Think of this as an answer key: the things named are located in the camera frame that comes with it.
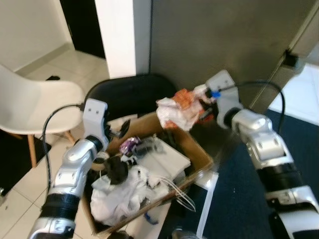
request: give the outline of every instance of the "cardboard box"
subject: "cardboard box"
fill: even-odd
[[[161,133],[164,129],[161,127],[159,119],[156,113],[151,113],[145,115],[135,121],[133,121],[130,125],[130,128],[126,135],[121,139],[113,139],[109,144],[107,152],[110,155],[114,155],[118,153],[119,146],[129,137],[138,136],[140,138],[144,138],[147,136],[151,136],[155,133]],[[186,178],[185,181],[181,185],[178,185],[180,189],[185,189],[189,185],[191,185],[198,177],[203,175],[203,172],[210,169],[213,164],[212,158],[202,149],[198,143],[191,137],[188,132],[185,132],[179,128],[171,129],[174,139],[176,143],[182,148],[185,153],[185,156],[188,157],[192,163],[193,171],[191,174]],[[161,199],[140,208],[140,210],[132,217],[126,218],[125,220],[119,222],[113,227],[109,227],[106,230],[102,230],[99,223],[95,222],[93,216],[91,215],[91,208],[90,208],[90,195],[86,192],[82,198],[82,205],[84,213],[87,216],[89,224],[91,226],[92,232],[94,235],[98,236],[99,238],[107,238],[107,236],[112,233],[116,232],[126,224],[128,224],[133,219],[137,218],[140,215],[143,215],[145,212],[150,210],[151,208],[157,207],[162,203],[175,198],[176,192],[175,190],[170,191],[166,196],[162,197]]]

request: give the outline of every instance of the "dark doorway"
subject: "dark doorway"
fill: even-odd
[[[105,58],[94,0],[60,0],[76,50]]]

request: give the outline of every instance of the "white baseboard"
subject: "white baseboard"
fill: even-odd
[[[20,68],[16,71],[17,74],[21,76],[26,76],[32,71],[36,70],[37,68],[43,66],[44,64],[48,63],[52,59],[56,58],[57,56],[61,55],[62,53],[74,50],[74,46],[72,43],[65,43],[62,46],[56,48],[55,50],[49,52],[48,54],[36,59],[35,61],[31,62],[30,64]]]

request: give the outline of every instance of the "white wire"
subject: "white wire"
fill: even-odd
[[[159,176],[159,175],[149,175],[149,177],[154,177],[154,178],[157,178],[157,179],[160,179],[164,182],[166,182],[167,184],[169,184],[171,187],[173,187],[175,189],[175,191],[177,192],[177,194],[179,194],[180,197],[182,197],[187,203],[188,205],[190,205],[190,207],[184,203],[181,198],[177,198],[177,202],[179,204],[181,204],[182,206],[184,206],[185,208],[189,209],[190,211],[192,212],[196,212],[196,206],[195,206],[195,203],[194,201],[189,197],[187,196],[183,191],[181,191],[172,181],[170,181],[168,178],[165,178],[163,176]]]

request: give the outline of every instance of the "dark blue carpet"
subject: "dark blue carpet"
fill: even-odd
[[[276,129],[279,113],[268,110],[266,115]],[[286,116],[283,139],[304,181],[319,200],[319,127]],[[188,195],[195,201],[198,212],[189,212],[173,202],[160,239],[167,238],[175,228],[196,232],[206,191],[192,185]],[[271,211],[246,147],[240,144],[219,169],[204,236],[208,239],[273,239],[268,223]]]

